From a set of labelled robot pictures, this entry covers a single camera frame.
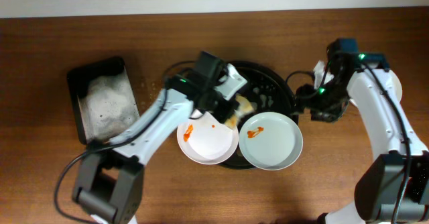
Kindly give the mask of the white plate top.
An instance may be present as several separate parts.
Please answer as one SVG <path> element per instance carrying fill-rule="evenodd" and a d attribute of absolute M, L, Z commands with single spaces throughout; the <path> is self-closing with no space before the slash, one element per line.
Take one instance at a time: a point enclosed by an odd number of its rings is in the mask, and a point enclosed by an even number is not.
<path fill-rule="evenodd" d="M 392 100 L 401 101 L 402 84 L 392 70 L 366 69 L 356 72 L 347 85 L 347 93 L 358 108 L 376 107 L 384 98 L 384 91 Z"/>

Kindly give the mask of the yellow sponge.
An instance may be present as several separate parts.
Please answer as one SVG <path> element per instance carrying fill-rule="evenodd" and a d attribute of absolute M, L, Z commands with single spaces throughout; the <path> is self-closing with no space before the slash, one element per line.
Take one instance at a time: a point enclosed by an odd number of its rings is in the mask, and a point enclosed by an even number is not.
<path fill-rule="evenodd" d="M 244 116 L 255 110 L 251 102 L 240 94 L 236 94 L 235 100 L 238 102 L 239 106 L 234 110 L 232 116 L 225 121 L 225 125 L 230 129 L 238 126 L 240 120 L 244 118 Z"/>

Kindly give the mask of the pale blue plate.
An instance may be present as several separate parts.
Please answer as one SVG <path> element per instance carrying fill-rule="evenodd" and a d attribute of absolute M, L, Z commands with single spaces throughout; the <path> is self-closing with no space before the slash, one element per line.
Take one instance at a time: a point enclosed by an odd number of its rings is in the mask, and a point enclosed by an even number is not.
<path fill-rule="evenodd" d="M 302 132 L 291 118 L 276 112 L 250 117 L 239 131 L 239 149 L 251 165 L 282 170 L 294 164 L 303 150 Z"/>

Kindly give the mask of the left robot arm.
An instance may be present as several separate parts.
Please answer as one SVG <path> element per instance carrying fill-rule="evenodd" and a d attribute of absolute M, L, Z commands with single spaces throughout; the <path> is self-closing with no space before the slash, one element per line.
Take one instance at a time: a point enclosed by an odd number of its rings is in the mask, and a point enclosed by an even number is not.
<path fill-rule="evenodd" d="M 202 52 L 171 65 L 148 110 L 139 113 L 120 57 L 75 68 L 67 76 L 85 151 L 75 158 L 72 200 L 91 223 L 134 223 L 145 167 L 168 136 L 196 111 L 227 122 L 247 84 L 235 66 Z"/>

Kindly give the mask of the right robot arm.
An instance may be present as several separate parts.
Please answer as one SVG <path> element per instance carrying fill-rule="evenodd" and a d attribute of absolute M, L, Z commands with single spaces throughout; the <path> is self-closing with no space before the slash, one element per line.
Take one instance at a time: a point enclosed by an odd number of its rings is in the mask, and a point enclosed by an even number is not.
<path fill-rule="evenodd" d="M 360 52 L 339 38 L 312 85 L 296 90 L 295 110 L 334 123 L 353 100 L 370 140 L 373 163 L 355 186 L 353 201 L 321 214 L 318 223 L 418 223 L 428 220 L 428 147 L 410 125 L 382 53 Z"/>

